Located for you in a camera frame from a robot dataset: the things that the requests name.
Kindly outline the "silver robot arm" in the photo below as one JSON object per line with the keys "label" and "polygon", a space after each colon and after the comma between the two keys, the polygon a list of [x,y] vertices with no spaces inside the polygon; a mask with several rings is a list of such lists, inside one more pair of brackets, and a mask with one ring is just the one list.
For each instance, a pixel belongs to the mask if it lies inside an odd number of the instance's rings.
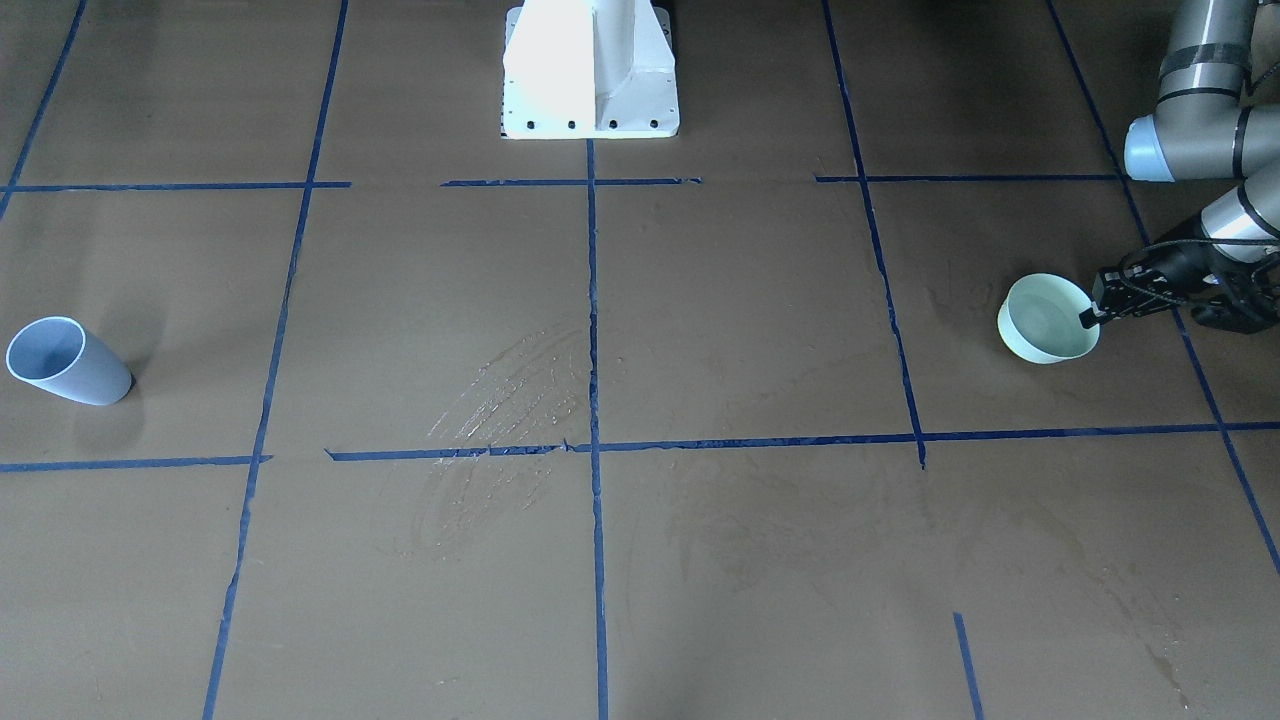
{"label": "silver robot arm", "polygon": [[1142,182],[1235,187],[1152,245],[1098,270],[1092,329],[1176,307],[1204,327],[1253,334],[1277,324],[1277,106],[1247,105],[1260,77],[1260,1],[1185,1],[1158,72],[1158,99],[1126,132],[1124,165]]}

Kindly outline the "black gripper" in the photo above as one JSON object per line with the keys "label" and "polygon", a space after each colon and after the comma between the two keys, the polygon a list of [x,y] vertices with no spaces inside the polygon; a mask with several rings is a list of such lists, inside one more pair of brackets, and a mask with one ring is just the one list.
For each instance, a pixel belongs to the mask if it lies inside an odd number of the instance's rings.
{"label": "black gripper", "polygon": [[1185,309],[1210,329],[1254,334],[1277,325],[1277,252],[1251,241],[1261,256],[1239,260],[1208,240],[1164,241],[1100,268],[1091,305],[1079,313],[1091,329],[1123,316]]}

